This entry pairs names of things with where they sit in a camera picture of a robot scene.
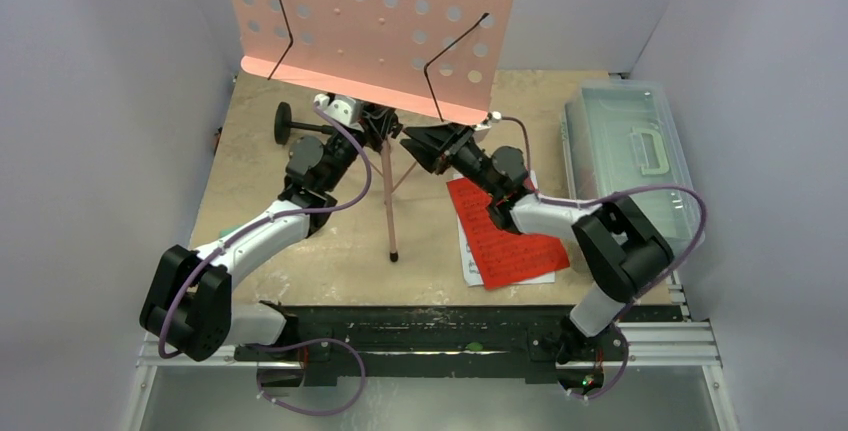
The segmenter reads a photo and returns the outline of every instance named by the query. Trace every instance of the box handle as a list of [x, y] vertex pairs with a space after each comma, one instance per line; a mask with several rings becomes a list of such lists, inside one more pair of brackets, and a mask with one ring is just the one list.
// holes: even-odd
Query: box handle
[[654, 143], [654, 153], [657, 155], [657, 167], [652, 168], [650, 164], [640, 164], [639, 167], [642, 170], [642, 174], [644, 176], [656, 176], [659, 174], [665, 174], [669, 171], [668, 167], [668, 155], [665, 153], [665, 144], [663, 143], [662, 135], [653, 129], [648, 128], [633, 128], [634, 135], [648, 135], [651, 137], [651, 141]]

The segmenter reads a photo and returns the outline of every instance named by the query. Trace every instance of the plastic box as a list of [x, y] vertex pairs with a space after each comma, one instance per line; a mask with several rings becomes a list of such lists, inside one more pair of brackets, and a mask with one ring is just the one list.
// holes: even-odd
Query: plastic box
[[[566, 104], [562, 138], [574, 199], [651, 184], [692, 187], [668, 101], [657, 83], [584, 81], [577, 97]], [[697, 229], [695, 200], [673, 190], [633, 199], [679, 254]]]

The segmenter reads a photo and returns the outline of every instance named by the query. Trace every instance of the red paper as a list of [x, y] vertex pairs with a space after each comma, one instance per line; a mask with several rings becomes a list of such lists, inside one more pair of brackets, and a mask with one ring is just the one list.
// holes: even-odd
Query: red paper
[[559, 239], [538, 234], [517, 235], [496, 228], [486, 211], [492, 198], [467, 178], [449, 181], [448, 191], [486, 289], [570, 265]]

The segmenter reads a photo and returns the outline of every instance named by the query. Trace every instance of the white paper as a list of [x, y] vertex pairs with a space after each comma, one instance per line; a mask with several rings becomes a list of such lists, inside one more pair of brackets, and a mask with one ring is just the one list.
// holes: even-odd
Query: white paper
[[[454, 174], [454, 179], [461, 178], [462, 175]], [[531, 174], [533, 184], [536, 183], [535, 173]], [[477, 269], [477, 263], [474, 262], [474, 256], [471, 255], [471, 246], [468, 244], [468, 238], [465, 237], [465, 230], [462, 229], [462, 223], [459, 221], [459, 216], [456, 217], [456, 226], [459, 229], [459, 256], [462, 260], [462, 277], [465, 278], [465, 283], [469, 286], [482, 286], [483, 278], [480, 276], [480, 271]], [[548, 284], [553, 283], [556, 272], [550, 272], [524, 281], [518, 281], [513, 284]]]

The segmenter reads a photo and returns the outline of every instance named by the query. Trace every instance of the wooden table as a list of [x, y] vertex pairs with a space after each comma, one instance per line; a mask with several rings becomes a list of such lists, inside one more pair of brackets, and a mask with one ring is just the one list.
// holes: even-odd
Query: wooden table
[[[492, 109], [522, 119], [528, 128], [533, 167], [541, 190], [567, 196], [560, 138], [563, 105], [589, 78], [601, 71], [501, 71], [492, 89]], [[311, 111], [316, 90], [242, 73], [212, 166], [192, 236], [192, 245], [218, 238], [221, 230], [243, 224], [265, 210], [282, 190], [287, 147], [274, 142], [274, 113], [280, 101], [292, 106], [293, 118], [324, 124]], [[437, 120], [400, 112], [406, 125]], [[291, 141], [300, 135], [293, 130]], [[481, 147], [494, 151], [509, 144], [523, 149], [521, 132], [503, 122]], [[393, 146], [397, 177], [413, 162], [399, 143]], [[369, 157], [380, 162], [377, 153]], [[468, 287], [462, 277], [456, 214], [445, 182], [416, 168], [394, 194], [400, 260], [388, 259], [383, 183], [374, 175], [368, 195], [351, 209], [334, 213], [311, 238], [265, 263], [234, 292], [238, 302], [259, 299], [288, 305], [527, 305], [576, 304], [592, 283], [576, 243], [565, 243], [572, 267], [557, 273], [555, 284], [515, 285], [494, 291]], [[332, 193], [340, 203], [354, 197], [365, 179], [363, 163], [351, 166]], [[671, 302], [665, 286], [642, 299]]]

